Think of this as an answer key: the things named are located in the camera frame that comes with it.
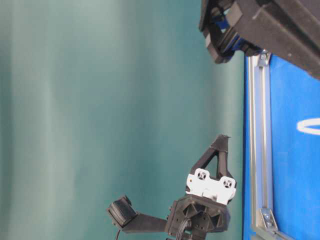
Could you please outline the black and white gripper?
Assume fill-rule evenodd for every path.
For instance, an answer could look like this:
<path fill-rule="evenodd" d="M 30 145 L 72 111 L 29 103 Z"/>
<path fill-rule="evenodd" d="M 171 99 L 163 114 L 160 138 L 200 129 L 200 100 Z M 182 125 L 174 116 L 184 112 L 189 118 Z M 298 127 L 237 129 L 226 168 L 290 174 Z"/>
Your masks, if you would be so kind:
<path fill-rule="evenodd" d="M 228 170 L 229 136 L 220 134 L 187 176 L 186 195 L 175 200 L 165 232 L 177 240 L 204 240 L 208 233 L 225 232 L 229 227 L 228 202 L 236 194 L 236 181 Z M 205 170 L 217 157 L 216 177 Z"/>

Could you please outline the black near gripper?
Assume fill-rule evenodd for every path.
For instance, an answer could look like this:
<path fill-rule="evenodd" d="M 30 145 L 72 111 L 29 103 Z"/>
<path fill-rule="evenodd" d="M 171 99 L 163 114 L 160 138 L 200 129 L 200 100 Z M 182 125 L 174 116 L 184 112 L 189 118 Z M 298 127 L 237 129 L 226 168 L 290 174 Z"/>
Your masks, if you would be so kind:
<path fill-rule="evenodd" d="M 203 0 L 199 30 L 217 64 L 267 50 L 320 77 L 318 0 Z"/>

